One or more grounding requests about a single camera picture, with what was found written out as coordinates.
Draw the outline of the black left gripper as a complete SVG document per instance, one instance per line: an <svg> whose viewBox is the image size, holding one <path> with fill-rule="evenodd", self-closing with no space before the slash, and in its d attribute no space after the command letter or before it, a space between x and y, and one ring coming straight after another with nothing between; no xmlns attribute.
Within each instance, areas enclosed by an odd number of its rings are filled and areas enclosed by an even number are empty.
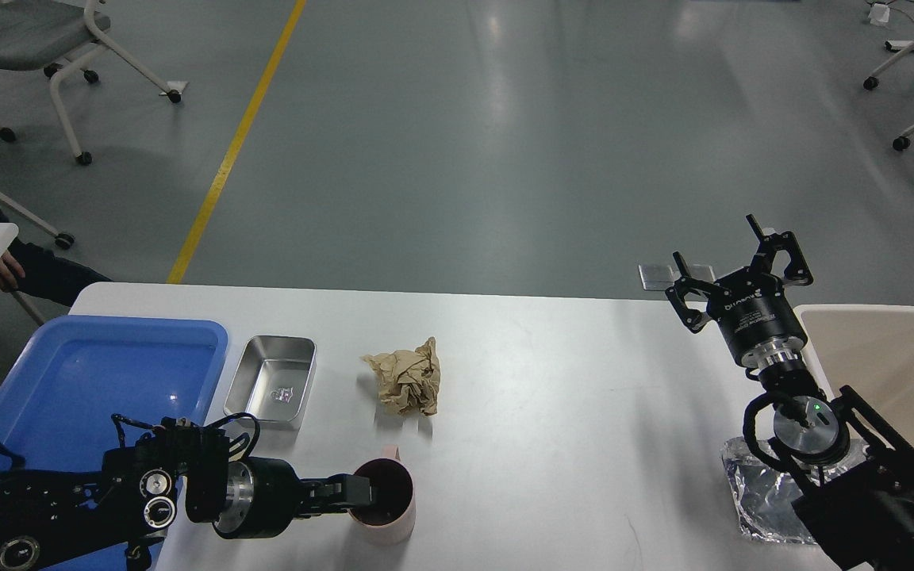
<svg viewBox="0 0 914 571"><path fill-rule="evenodd" d="M245 458L228 464L225 506L213 523L224 539L274 538L302 516L370 508L378 490L370 478L338 473L300 478L289 462Z"/></svg>

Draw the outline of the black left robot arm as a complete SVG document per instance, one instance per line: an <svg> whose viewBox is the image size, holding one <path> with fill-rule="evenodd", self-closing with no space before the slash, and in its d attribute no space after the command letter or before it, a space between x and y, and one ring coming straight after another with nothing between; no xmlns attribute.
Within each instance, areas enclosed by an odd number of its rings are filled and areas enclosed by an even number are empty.
<svg viewBox="0 0 914 571"><path fill-rule="evenodd" d="M117 447L95 471L0 471L0 570L39 570L125 546L129 570L184 512L224 539L274 538L295 520L378 505L370 478L301 478L289 462L257 458L261 425L232 413L207 425L145 423L115 413Z"/></svg>

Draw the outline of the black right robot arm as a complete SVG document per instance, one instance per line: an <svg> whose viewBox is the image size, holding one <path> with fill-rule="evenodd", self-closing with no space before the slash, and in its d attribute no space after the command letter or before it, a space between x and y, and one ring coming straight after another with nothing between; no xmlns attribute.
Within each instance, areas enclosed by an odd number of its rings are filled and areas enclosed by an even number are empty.
<svg viewBox="0 0 914 571"><path fill-rule="evenodd" d="M692 333L718 326L737 366L762 386L743 413L741 437L759 462L801 494L797 518L843 570L914 570L914 446L845 385L828 399L803 350L808 333L785 296L813 282L793 232L747 223L751 262L704 281L678 251L665 296Z"/></svg>

